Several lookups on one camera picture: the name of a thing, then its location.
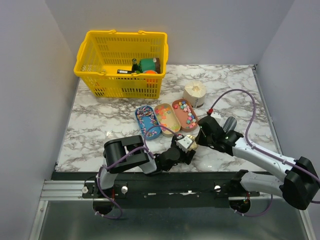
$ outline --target green bottle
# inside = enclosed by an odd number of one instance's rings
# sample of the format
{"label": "green bottle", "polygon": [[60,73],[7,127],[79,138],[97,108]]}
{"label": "green bottle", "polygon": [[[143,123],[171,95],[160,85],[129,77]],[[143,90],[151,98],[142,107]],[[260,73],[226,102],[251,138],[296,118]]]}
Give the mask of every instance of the green bottle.
{"label": "green bottle", "polygon": [[142,71],[138,65],[138,62],[137,62],[137,59],[133,58],[132,59],[132,69],[131,71],[137,73],[137,74],[140,74]]}

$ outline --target yellow plastic basket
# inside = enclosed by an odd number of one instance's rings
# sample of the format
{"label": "yellow plastic basket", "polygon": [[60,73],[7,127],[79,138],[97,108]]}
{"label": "yellow plastic basket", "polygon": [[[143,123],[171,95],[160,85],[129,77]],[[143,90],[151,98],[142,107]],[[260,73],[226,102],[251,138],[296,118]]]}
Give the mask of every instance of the yellow plastic basket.
{"label": "yellow plastic basket", "polygon": [[[159,98],[168,61],[164,32],[87,32],[76,56],[74,74],[81,77],[97,97]],[[118,74],[131,70],[132,59],[159,58],[160,74]]]}

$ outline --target white marble surface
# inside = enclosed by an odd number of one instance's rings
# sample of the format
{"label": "white marble surface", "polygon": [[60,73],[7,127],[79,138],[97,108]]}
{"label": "white marble surface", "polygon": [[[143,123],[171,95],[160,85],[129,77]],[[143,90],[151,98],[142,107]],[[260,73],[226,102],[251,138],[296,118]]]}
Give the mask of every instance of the white marble surface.
{"label": "white marble surface", "polygon": [[[204,117],[212,103],[225,91],[244,89],[253,94],[257,102],[256,117],[249,137],[257,144],[276,150],[275,142],[255,82],[253,71],[247,65],[167,65],[159,99],[97,98],[80,79],[70,120],[64,137],[56,170],[59,172],[94,172],[103,163],[103,145],[108,140],[141,134],[134,111],[143,105],[153,108],[161,103],[171,104],[183,95],[185,84],[198,80],[206,86],[207,95],[202,107],[194,111],[198,118]],[[215,111],[222,122],[229,116],[237,121],[236,131],[244,133],[252,115],[252,103],[244,93],[232,92],[216,105]],[[197,135],[199,127],[191,132]],[[147,142],[153,153],[170,147],[171,138],[162,134]],[[261,171],[246,160],[200,146],[190,165],[179,164],[171,172],[210,171]],[[136,167],[130,171],[140,172]]]}

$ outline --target white roll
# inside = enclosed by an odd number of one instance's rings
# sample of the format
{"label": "white roll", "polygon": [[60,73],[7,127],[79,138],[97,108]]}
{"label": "white roll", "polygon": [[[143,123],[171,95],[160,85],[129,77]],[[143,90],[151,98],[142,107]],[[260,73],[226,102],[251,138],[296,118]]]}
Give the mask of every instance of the white roll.
{"label": "white roll", "polygon": [[188,100],[193,108],[200,108],[205,102],[206,86],[200,81],[190,81],[185,85],[183,98]]}

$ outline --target wall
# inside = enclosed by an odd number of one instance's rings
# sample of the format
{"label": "wall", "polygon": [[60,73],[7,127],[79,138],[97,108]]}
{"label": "wall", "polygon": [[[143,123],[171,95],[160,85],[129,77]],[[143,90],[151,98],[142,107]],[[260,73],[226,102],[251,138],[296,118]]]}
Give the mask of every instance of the wall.
{"label": "wall", "polygon": [[[309,158],[320,173],[320,1],[295,0],[257,73],[283,152]],[[320,239],[320,206],[309,214]]]}
{"label": "wall", "polygon": [[29,238],[75,92],[72,55],[43,0],[0,1],[0,239]]}
{"label": "wall", "polygon": [[74,55],[89,30],[167,32],[170,64],[256,64],[293,0],[45,0]]}

